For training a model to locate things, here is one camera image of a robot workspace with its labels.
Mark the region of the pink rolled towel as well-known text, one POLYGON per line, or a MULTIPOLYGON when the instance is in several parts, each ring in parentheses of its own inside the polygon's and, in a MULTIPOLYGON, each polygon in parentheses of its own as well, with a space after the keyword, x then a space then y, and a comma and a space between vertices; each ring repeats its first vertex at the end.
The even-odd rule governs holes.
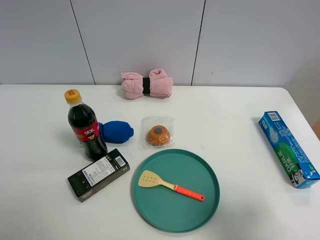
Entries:
POLYGON ((161 68, 152 70, 148 77, 143 77, 137 72, 123 72, 121 77, 124 95, 130 100, 145 95, 157 98, 168 98, 172 95, 173 79, 161 68))

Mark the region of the blue rolled cloth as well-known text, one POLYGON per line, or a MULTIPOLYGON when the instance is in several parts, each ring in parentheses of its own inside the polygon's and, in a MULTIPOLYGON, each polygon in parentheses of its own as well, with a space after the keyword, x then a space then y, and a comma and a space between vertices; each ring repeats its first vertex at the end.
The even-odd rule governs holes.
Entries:
POLYGON ((100 137, 105 143, 123 144, 134 135, 134 129, 125 121, 100 122, 99 128, 100 137))

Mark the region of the yellow spatula orange handle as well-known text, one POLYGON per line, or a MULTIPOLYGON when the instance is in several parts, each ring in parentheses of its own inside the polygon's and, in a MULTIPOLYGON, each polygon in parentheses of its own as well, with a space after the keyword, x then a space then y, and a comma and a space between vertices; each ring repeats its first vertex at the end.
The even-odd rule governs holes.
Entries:
POLYGON ((172 184, 169 182, 164 181, 159 175, 156 173, 144 170, 142 174, 139 177, 138 180, 138 186, 143 188, 152 188, 156 186, 164 186, 174 192, 177 192, 179 194, 182 194, 184 196, 190 197, 192 199, 195 199, 197 201, 203 202, 205 200, 205 196, 191 191, 189 189, 183 188, 177 184, 172 184))

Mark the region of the blue Darlie toothpaste box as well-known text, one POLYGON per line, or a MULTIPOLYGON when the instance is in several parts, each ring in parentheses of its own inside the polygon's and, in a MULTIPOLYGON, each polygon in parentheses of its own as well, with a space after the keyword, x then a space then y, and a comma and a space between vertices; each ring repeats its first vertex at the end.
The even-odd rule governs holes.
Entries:
POLYGON ((320 174, 277 111, 266 111, 259 125, 294 188, 308 189, 320 180, 320 174))

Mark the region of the black rectangular box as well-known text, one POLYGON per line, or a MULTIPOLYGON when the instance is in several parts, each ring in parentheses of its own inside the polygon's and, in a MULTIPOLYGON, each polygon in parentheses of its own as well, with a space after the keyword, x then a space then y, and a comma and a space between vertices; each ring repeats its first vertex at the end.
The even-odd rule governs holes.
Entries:
POLYGON ((118 149, 67 178, 76 198, 84 202, 130 170, 118 149))

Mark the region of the wrapped orange pastry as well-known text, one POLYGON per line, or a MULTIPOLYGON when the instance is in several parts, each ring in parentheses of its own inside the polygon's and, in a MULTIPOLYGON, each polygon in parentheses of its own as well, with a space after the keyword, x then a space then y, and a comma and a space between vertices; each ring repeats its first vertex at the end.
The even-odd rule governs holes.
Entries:
POLYGON ((144 149, 166 148, 174 144, 175 119, 148 116, 142 119, 140 144, 144 149))

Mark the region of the teal round plate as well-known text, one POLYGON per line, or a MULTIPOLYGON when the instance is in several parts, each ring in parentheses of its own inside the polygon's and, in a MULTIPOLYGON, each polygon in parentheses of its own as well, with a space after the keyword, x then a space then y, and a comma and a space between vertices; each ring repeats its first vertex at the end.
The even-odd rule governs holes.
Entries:
POLYGON ((205 225, 220 201, 218 178, 200 156, 183 149, 165 149, 147 157, 135 171, 131 196, 140 215, 152 226, 170 233, 187 233, 205 225), (163 185, 138 185, 143 171, 164 181, 199 193, 203 201, 177 193, 163 185))

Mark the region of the cola bottle yellow cap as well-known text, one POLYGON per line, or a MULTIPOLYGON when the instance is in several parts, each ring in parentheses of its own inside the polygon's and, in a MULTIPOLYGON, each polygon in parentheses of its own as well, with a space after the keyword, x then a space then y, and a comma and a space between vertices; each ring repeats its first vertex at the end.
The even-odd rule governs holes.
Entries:
POLYGON ((85 155, 93 161, 103 158, 108 150, 101 138, 101 127, 95 112, 90 106, 83 103, 82 96, 77 89, 67 90, 64 97, 69 104, 68 123, 84 147, 85 155))

